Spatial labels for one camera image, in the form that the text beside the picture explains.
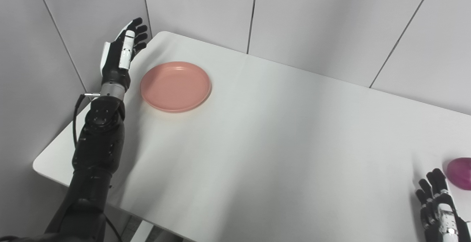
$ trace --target robotic hand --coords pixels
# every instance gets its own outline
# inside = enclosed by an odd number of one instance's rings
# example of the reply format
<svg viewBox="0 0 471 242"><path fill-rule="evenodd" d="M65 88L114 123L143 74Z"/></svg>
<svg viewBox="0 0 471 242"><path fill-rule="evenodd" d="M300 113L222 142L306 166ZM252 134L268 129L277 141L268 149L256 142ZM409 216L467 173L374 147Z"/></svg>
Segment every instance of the robotic hand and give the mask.
<svg viewBox="0 0 471 242"><path fill-rule="evenodd" d="M427 242L471 242L468 223L458 216L446 177L438 168L419 180L415 194L422 203L420 218Z"/></svg>
<svg viewBox="0 0 471 242"><path fill-rule="evenodd" d="M101 95L109 91L117 91L119 94L110 93L108 96L116 96L123 100L124 93L128 90L131 79L128 74L131 60L142 49L146 48L147 26L141 25L142 18L136 18L124 26L116 40L106 42L101 56L100 71L103 76Z"/></svg>

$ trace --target pink plate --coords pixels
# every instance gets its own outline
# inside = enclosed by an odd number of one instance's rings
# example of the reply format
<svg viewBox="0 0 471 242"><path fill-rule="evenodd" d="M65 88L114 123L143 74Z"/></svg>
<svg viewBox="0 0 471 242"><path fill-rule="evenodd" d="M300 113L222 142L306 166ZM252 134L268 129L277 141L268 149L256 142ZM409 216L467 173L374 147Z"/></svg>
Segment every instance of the pink plate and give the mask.
<svg viewBox="0 0 471 242"><path fill-rule="evenodd" d="M199 66L183 61L159 64L141 80L141 95L152 107L170 113L196 108L209 96L211 81Z"/></svg>

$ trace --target purple ball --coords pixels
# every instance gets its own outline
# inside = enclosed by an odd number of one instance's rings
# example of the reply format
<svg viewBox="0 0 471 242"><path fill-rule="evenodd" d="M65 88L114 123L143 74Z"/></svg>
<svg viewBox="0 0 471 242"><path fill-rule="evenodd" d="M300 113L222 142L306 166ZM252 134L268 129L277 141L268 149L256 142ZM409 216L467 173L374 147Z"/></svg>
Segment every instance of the purple ball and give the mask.
<svg viewBox="0 0 471 242"><path fill-rule="evenodd" d="M471 158L452 160L446 168L446 177L458 188L471 191Z"/></svg>

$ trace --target robotic arm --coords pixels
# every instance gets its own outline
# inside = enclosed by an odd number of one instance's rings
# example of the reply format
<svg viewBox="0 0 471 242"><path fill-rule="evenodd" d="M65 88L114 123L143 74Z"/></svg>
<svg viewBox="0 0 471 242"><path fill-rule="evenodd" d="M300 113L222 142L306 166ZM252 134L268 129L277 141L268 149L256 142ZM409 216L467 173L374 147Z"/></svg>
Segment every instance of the robotic arm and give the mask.
<svg viewBox="0 0 471 242"><path fill-rule="evenodd" d="M14 242L103 242L107 218L103 211L111 177L118 169L124 143L123 98L131 79L131 60L146 43L147 26L137 18L126 25L115 41L105 43L101 92L92 94L89 112L76 143L69 189L44 235L32 238L3 237Z"/></svg>
<svg viewBox="0 0 471 242"><path fill-rule="evenodd" d="M427 242L471 242L471 225L456 212L446 177L438 168L419 180L415 194L422 203L420 217Z"/></svg>

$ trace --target panel seam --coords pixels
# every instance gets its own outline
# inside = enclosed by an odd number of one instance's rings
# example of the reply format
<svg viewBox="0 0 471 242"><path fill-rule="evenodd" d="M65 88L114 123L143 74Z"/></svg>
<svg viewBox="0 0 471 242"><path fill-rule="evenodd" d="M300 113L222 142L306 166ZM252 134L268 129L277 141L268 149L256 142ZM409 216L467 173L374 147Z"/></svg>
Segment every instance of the panel seam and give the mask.
<svg viewBox="0 0 471 242"><path fill-rule="evenodd" d="M148 5L147 5L147 0L144 0L144 4L146 4L146 13L147 13L147 15L148 15L149 33L150 33L151 38L153 38L152 27L151 27L151 25L150 25L149 7L148 7Z"/></svg>
<svg viewBox="0 0 471 242"><path fill-rule="evenodd" d="M49 6L47 5L46 0L42 0L42 2L44 2L44 5L46 6L47 12L49 13L49 16L52 19L52 23L54 24L54 27L56 28L56 31L59 34L59 38L62 42L62 45L64 45L65 51L67 52L67 55L69 56L72 66L74 67L75 73L77 73L77 76L79 77L80 84L82 85L82 88L84 88L84 91L87 92L84 82L82 81L82 78L80 77L79 71L77 70L77 67L75 66L74 60L72 59L72 56L70 55L69 49L67 49L67 45L64 42L64 38L62 38L62 35L59 31L59 27L57 27L56 21L54 20L54 17L52 16L51 10L49 9Z"/></svg>
<svg viewBox="0 0 471 242"><path fill-rule="evenodd" d="M249 27L249 40L247 41L247 53L249 54L249 48L250 48L250 38L252 37L252 24L254 23L254 13L255 13L255 1L252 4L252 15L250 17L250 27Z"/></svg>
<svg viewBox="0 0 471 242"><path fill-rule="evenodd" d="M402 39L402 36L404 36L404 33L406 32L407 28L409 27L409 25L411 24L412 20L414 19L415 15L417 14L417 12L419 11L420 7L422 6L422 3L424 2L425 0L421 0L420 3L419 3L419 6L417 6L417 8L415 9L414 11L414 14L412 14L412 17L409 19L409 22L406 24L406 27L404 28L404 30L402 31L401 35L399 36L399 38L397 39L396 43L394 44L394 46L392 47L391 51L389 52L389 54L387 55L387 58L384 60L384 63L382 64L380 70L378 71L378 73L376 74L375 76L375 79L373 79L372 83L370 84L370 87L371 88L373 86L373 84L375 84L375 81L376 79L378 78L379 74L381 73L381 71L383 70L384 66L386 65L387 61L389 60L389 58L391 57L392 53L394 52L394 50L396 49L397 45L399 44L399 41Z"/></svg>

